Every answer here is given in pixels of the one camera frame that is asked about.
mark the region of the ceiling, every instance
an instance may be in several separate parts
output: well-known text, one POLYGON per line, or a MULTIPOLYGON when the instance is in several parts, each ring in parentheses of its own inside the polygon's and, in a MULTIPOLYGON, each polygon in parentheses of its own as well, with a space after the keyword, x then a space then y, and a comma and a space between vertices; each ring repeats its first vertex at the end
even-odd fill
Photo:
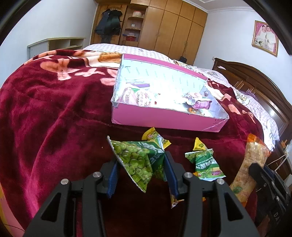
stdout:
POLYGON ((222 9, 251 9, 243 0, 183 0, 205 12, 213 12, 222 9))

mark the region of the red blanket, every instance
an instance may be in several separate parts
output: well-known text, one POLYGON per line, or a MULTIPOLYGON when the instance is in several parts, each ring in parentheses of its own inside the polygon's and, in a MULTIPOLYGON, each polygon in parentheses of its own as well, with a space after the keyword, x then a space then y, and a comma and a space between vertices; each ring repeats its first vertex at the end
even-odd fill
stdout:
MULTIPOLYGON (((148 129, 111 122, 110 99, 117 70, 110 67, 120 58, 118 53, 55 50, 22 65, 2 86, 0 182, 24 228, 61 179, 83 179, 112 158, 107 135, 113 140, 135 141, 148 129)), ((263 131, 231 88, 214 82, 209 86, 230 116, 219 133, 157 131, 171 141, 167 150, 187 171, 194 171, 194 166, 184 153, 192 150, 199 137, 214 149, 225 180, 231 184, 243 161, 248 134, 263 139, 263 131)), ((102 206, 108 237, 175 237, 183 210, 183 204, 170 209, 167 183, 152 179, 144 194, 124 171, 116 193, 103 200, 102 206)), ((255 207, 253 193, 246 207, 252 217, 255 207)))

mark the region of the white wall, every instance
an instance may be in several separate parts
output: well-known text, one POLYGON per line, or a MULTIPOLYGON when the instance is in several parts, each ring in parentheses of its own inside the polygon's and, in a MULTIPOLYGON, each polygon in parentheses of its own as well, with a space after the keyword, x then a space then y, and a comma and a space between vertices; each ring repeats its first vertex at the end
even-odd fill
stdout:
POLYGON ((27 61, 27 46, 54 37, 86 37, 89 45, 94 0, 41 0, 16 24, 0 46, 0 86, 27 61))
POLYGON ((292 57, 281 43, 278 57, 252 47, 255 20, 264 22, 255 11, 209 13, 194 65, 212 69, 212 57, 248 64, 266 74, 292 104, 292 57))

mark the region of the white cable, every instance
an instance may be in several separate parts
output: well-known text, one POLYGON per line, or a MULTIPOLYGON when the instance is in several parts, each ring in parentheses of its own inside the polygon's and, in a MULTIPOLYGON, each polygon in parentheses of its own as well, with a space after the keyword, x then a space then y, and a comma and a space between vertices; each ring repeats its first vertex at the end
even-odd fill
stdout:
MULTIPOLYGON (((284 156, 286 156, 286 154, 285 154, 285 155, 282 155, 279 159, 281 159, 281 158, 284 157, 284 156)), ((278 161, 279 159, 276 159, 276 160, 272 161, 270 164, 274 163, 275 161, 278 161)), ((269 166, 270 164, 268 164, 268 166, 269 166)))
POLYGON ((284 164, 285 160, 287 160, 287 157, 281 162, 281 164, 278 166, 277 169, 275 169, 275 171, 277 171, 280 168, 280 166, 284 164))

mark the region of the framed wedding photo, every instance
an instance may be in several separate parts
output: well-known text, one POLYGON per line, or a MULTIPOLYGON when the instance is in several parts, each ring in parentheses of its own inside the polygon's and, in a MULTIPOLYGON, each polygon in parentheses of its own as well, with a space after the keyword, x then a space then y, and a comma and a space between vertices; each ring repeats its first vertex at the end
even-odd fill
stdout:
POLYGON ((279 38, 267 23, 256 20, 252 46, 277 57, 279 38))

